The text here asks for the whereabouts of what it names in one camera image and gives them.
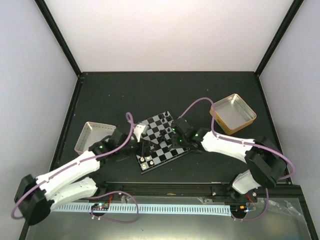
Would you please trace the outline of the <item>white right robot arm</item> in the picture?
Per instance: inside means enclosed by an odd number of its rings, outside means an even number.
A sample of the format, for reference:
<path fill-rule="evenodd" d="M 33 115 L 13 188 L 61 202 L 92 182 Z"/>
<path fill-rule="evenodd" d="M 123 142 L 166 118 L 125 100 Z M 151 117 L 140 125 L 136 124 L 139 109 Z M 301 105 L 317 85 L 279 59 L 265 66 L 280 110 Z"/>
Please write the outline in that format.
<path fill-rule="evenodd" d="M 228 198 L 234 202 L 240 201 L 253 189 L 275 187 L 287 167 L 287 162 L 265 137 L 260 140 L 241 139 L 208 128 L 196 129 L 183 118 L 175 120 L 171 129 L 173 148 L 218 153 L 247 165 L 248 170 L 238 174 L 227 189 Z"/>

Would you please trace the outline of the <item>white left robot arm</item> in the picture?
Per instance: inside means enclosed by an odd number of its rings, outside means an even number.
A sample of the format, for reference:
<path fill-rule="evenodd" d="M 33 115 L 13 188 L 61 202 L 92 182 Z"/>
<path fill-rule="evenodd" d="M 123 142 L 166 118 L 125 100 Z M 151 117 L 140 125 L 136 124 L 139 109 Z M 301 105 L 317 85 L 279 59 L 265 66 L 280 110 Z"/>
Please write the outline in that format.
<path fill-rule="evenodd" d="M 125 129 L 117 127 L 112 135 L 95 142 L 74 160 L 63 166 L 33 177 L 31 174 L 23 177 L 14 196 L 16 210 L 21 212 L 21 218 L 30 225 L 43 221 L 53 210 L 79 199 L 103 199 L 108 192 L 102 184 L 97 171 L 130 155 L 149 154 L 149 144 L 143 137 L 148 127 L 142 123 Z"/>

